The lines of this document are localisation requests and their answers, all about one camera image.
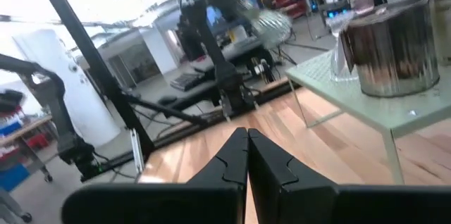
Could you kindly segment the white round column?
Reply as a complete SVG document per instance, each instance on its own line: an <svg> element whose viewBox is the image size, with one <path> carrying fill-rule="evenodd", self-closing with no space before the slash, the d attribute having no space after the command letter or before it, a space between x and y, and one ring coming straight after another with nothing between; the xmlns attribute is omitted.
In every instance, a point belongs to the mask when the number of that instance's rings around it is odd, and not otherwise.
<svg viewBox="0 0 451 224"><path fill-rule="evenodd" d="M54 30L43 29L16 35L14 42L29 61L56 73L66 88L64 102L75 131L94 147L121 132L82 68L66 50Z"/></svg>

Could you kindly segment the green perforated metal stand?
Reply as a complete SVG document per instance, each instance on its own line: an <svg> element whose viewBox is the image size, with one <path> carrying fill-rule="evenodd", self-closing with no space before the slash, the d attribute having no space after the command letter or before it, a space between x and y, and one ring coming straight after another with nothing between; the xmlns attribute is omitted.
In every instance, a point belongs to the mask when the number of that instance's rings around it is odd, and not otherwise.
<svg viewBox="0 0 451 224"><path fill-rule="evenodd" d="M379 131L388 156L389 169L398 185L404 184L395 140L431 125L444 123L451 133L451 66L439 67L440 82L419 94L391 99L370 97L361 92L357 80L331 80L330 59L327 51L285 71L290 86L308 89L339 108L338 111L306 122L314 127L343 113L347 113Z"/></svg>

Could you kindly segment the silver ribbed glass candle holder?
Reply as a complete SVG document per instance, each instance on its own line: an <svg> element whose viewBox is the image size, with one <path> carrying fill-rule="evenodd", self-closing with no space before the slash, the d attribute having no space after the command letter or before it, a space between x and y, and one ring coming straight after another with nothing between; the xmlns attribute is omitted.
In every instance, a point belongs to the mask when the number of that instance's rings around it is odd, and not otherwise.
<svg viewBox="0 0 451 224"><path fill-rule="evenodd" d="M292 29L291 17L272 10L260 10L251 17L250 23L265 49L273 49L284 42Z"/></svg>

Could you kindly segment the black aluminium frame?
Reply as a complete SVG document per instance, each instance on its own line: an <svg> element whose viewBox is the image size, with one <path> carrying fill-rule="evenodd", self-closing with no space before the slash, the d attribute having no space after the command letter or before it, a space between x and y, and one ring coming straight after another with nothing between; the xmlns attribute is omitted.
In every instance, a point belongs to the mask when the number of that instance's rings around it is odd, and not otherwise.
<svg viewBox="0 0 451 224"><path fill-rule="evenodd" d="M143 151L142 156L144 159L148 159L149 155L156 151L157 149L168 146L169 144L175 143L185 137L193 135L200 132L206 128L212 127L218 123L223 122L226 119L232 118L235 115L241 115L246 111L249 111L251 107L257 106L254 95L251 89L245 87L246 90L250 91L254 98L254 105L247 106L240 111L234 112L230 117L226 118L223 114L223 109L221 111L214 111L213 113L206 114L205 116L191 116L181 111L167 108L160 104L155 104L152 102L146 102L136 97L122 93L118 85L113 82L111 74L106 68L101 55L99 54L94 43L89 38L86 33L82 23L76 16L75 11L70 6L68 0L49 0L58 13L58 16L62 20L63 24L68 29L70 35L75 40L75 43L80 48L82 55L86 58L90 68L94 71L95 75L100 79L101 83L104 85L108 98L113 102L113 105L121 115L126 126L131 130L135 130L140 146ZM261 8L253 8L252 10L245 11L243 18L248 22L252 16L255 16L260 10L267 10ZM132 109L132 105L137 104L138 106L143 106L145 108L150 108L159 113L166 113L170 116L179 118L181 120L181 127L176 127L174 125L166 128L157 137L156 141L150 140L149 135L146 130L142 127L139 118L136 116Z"/></svg>

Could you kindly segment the black jointed arm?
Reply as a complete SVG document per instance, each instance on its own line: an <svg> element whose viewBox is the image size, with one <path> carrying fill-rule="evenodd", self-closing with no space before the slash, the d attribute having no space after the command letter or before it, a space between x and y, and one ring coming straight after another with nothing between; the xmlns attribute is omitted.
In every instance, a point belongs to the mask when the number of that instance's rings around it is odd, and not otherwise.
<svg viewBox="0 0 451 224"><path fill-rule="evenodd" d="M81 173L81 181L98 175L100 163L94 157L94 147L75 131L63 100L66 89L63 80L38 63L23 61L0 54L0 70L21 76L35 98L50 111L56 127L58 156L62 161L75 165Z"/></svg>

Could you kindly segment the computer monitor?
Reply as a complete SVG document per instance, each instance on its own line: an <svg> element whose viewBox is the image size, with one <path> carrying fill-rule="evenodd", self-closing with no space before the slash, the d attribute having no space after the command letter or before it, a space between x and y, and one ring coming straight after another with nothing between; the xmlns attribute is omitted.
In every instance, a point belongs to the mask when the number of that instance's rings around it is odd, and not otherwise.
<svg viewBox="0 0 451 224"><path fill-rule="evenodd" d="M221 11L213 6L206 8L206 17L210 28L215 28L225 22Z"/></svg>

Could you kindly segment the silver tin candle holder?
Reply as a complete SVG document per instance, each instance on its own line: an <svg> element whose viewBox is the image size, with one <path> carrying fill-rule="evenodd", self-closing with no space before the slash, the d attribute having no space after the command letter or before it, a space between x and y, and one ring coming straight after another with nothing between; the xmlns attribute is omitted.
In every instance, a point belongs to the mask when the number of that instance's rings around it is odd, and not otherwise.
<svg viewBox="0 0 451 224"><path fill-rule="evenodd" d="M393 98L424 92L440 80L429 0L401 0L351 19L340 31L362 93Z"/></svg>

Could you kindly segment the olive green glass candle holder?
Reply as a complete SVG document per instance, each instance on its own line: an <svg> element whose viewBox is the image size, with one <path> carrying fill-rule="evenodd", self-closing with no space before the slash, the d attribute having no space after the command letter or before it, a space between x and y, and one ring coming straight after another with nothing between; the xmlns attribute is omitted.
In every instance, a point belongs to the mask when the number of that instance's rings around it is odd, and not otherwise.
<svg viewBox="0 0 451 224"><path fill-rule="evenodd" d="M451 66L451 0L431 0L435 52L440 64Z"/></svg>

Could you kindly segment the grey desk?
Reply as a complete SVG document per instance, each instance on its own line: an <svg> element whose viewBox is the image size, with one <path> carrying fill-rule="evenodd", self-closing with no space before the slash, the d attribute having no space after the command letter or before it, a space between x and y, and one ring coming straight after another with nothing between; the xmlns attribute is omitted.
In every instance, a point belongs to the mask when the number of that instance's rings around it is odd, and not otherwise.
<svg viewBox="0 0 451 224"><path fill-rule="evenodd" d="M223 55L238 70L254 70L256 66L252 63L253 58L264 59L268 64L273 65L272 55L253 37L238 44L229 44L223 49ZM202 79L198 81L198 85L186 91L171 85L172 81L186 74L201 75ZM216 102L219 99L213 63L208 56L200 61L185 63L175 70L146 80L138 84L133 92L145 101L154 103L164 97L175 97L176 100L171 107L178 110L184 110L203 100Z"/></svg>

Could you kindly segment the tall clear glass candle holder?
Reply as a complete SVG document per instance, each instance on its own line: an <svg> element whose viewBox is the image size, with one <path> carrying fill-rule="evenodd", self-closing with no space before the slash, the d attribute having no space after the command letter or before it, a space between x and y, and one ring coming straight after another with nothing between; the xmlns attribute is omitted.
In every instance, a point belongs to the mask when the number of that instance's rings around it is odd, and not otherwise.
<svg viewBox="0 0 451 224"><path fill-rule="evenodd" d="M340 38L340 33L351 21L351 19L355 17L355 15L356 13L351 10L344 13L339 13L326 20L326 24L329 26L330 32L336 40L330 60L330 78L335 82L349 82L358 80L357 72L350 72L350 69L347 66L342 40Z"/></svg>

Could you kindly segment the black keyboard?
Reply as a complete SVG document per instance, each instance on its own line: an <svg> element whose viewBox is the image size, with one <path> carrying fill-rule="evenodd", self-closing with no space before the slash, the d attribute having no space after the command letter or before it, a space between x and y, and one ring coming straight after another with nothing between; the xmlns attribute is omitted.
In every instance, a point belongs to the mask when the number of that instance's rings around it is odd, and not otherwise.
<svg viewBox="0 0 451 224"><path fill-rule="evenodd" d="M183 73L170 82L170 86L180 91L186 92L202 84L204 75L199 73Z"/></svg>

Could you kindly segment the wooden workshop table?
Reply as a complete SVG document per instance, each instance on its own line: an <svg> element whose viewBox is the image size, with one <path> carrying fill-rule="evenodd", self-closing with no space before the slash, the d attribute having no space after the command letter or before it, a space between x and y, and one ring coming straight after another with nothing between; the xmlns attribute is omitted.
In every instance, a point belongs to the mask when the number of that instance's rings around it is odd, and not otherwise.
<svg viewBox="0 0 451 224"><path fill-rule="evenodd" d="M8 136L0 137L0 147L7 147L8 145L17 144L19 150L23 150L27 157L30 157L31 163L27 166L27 170L30 174L41 171L44 175L45 182L52 183L54 181L49 170L46 167L46 162L51 161L54 156L49 158L47 161L43 161L38 157L37 153L32 149L32 147L27 143L25 134L32 132L35 129L40 129L43 125L47 126L49 133L54 136L53 125L51 124L51 115L41 116L29 123L24 124L20 129L11 133Z"/></svg>

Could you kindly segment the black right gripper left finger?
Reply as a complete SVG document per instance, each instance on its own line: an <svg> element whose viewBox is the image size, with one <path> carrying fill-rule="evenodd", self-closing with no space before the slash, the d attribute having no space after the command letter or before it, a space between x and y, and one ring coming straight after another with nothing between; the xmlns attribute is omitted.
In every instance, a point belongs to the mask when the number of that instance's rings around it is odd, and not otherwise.
<svg viewBox="0 0 451 224"><path fill-rule="evenodd" d="M63 203L63 224L244 224L248 133L236 129L185 183L99 183Z"/></svg>

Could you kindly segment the pink glass candle holder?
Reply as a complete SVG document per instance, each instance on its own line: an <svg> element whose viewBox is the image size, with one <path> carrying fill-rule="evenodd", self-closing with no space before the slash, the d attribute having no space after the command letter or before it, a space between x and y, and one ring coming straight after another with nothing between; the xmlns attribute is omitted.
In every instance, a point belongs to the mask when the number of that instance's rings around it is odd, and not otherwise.
<svg viewBox="0 0 451 224"><path fill-rule="evenodd" d="M352 0L352 9L358 13L363 14L374 8L373 0Z"/></svg>

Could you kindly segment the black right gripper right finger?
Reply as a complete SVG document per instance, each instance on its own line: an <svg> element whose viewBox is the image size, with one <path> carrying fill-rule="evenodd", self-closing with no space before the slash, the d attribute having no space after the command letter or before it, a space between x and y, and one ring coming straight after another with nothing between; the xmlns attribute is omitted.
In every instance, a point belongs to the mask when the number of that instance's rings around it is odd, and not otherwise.
<svg viewBox="0 0 451 224"><path fill-rule="evenodd" d="M260 131L248 134L260 224L451 224L451 186L338 184Z"/></svg>

